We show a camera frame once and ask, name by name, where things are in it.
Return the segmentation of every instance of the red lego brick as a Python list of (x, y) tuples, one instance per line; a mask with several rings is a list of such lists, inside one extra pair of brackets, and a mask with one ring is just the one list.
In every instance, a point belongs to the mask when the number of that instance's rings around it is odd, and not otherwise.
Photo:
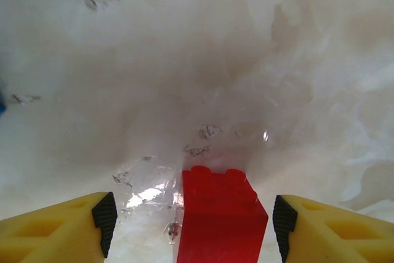
[(182, 172), (185, 212), (177, 263), (256, 263), (268, 215), (244, 172)]

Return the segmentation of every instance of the black rubber pad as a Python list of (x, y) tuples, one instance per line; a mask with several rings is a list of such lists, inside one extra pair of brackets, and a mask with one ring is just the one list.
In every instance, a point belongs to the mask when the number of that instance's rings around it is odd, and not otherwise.
[(104, 257), (108, 257), (111, 246), (113, 230), (115, 229), (118, 213), (116, 212), (115, 199), (113, 193), (109, 192), (100, 202), (92, 209), (94, 225), (101, 230), (101, 250)]
[(297, 222), (297, 211), (280, 195), (276, 196), (273, 208), (273, 228), (279, 245), (282, 262), (285, 263), (289, 254), (289, 233), (294, 231)]

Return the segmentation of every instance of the blue object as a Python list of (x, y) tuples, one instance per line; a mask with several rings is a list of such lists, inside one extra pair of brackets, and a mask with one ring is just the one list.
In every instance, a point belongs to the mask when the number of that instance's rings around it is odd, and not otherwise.
[(7, 108), (6, 108), (6, 106), (3, 104), (2, 95), (1, 95), (1, 93), (0, 93), (0, 115), (1, 115), (2, 113), (4, 113), (4, 111), (5, 111), (6, 109), (7, 109)]

